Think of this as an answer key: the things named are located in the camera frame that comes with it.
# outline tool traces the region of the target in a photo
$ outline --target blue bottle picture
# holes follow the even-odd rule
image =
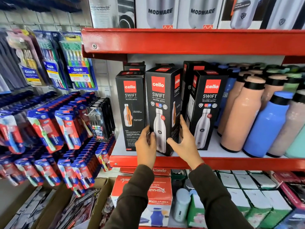
[[[305,126],[301,129],[292,144],[287,149],[285,155],[288,158],[305,158]]]
[[[266,108],[256,118],[242,149],[244,153],[250,157],[258,158],[266,155],[285,123],[286,111],[292,97],[292,92],[274,92]]]
[[[231,68],[227,69],[227,74],[229,75],[229,78],[227,80],[226,87],[224,88],[224,94],[223,94],[221,102],[220,102],[218,117],[216,119],[216,122],[214,123],[215,128],[218,127],[218,124],[220,122],[224,108],[226,107],[228,94],[231,91],[231,89],[233,88],[239,72],[240,72],[239,68],[231,67]]]
[[[162,208],[154,207],[153,213],[150,217],[151,226],[152,227],[162,227],[163,218],[164,218],[164,215],[162,215]]]

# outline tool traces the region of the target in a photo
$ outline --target sleeve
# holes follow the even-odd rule
[[[205,209],[209,229],[253,229],[208,165],[200,165],[189,174]]]
[[[138,165],[132,178],[124,186],[116,208],[104,229],[138,228],[142,212],[148,204],[147,192],[154,181],[153,171],[146,165]]]

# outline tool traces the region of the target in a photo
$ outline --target person's left hand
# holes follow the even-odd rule
[[[135,143],[135,148],[138,155],[138,165],[147,165],[150,169],[153,169],[153,166],[156,161],[156,152],[157,144],[155,133],[150,134],[150,144],[148,144],[149,139],[147,140],[146,135],[149,133],[149,125],[146,126]]]

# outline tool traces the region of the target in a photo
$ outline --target stainless steel bottle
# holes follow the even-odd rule
[[[146,8],[150,28],[162,29],[173,24],[175,0],[146,0]]]
[[[276,0],[267,29],[291,30],[305,0]]]
[[[205,108],[202,112],[202,117],[197,122],[194,133],[197,149],[201,149],[206,145],[208,132],[210,129],[210,118],[209,118],[210,112],[211,112],[210,108]]]
[[[162,109],[156,108],[156,117],[153,122],[153,131],[156,135],[157,150],[160,153],[166,152],[166,128],[165,123],[161,119],[163,112]]]
[[[237,0],[230,26],[232,29],[248,29],[260,0]]]
[[[119,8],[117,0],[89,0],[94,28],[118,28]]]
[[[203,25],[213,25],[217,5],[218,0],[191,0],[189,9],[190,27],[202,29]]]

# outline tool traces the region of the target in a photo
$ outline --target person's right hand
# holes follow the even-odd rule
[[[176,143],[172,138],[168,138],[166,142],[173,148],[180,158],[188,163],[191,169],[196,169],[197,166],[204,163],[204,161],[198,153],[195,138],[189,131],[189,128],[186,125],[182,115],[180,115],[180,124],[182,126],[183,135],[181,143]]]

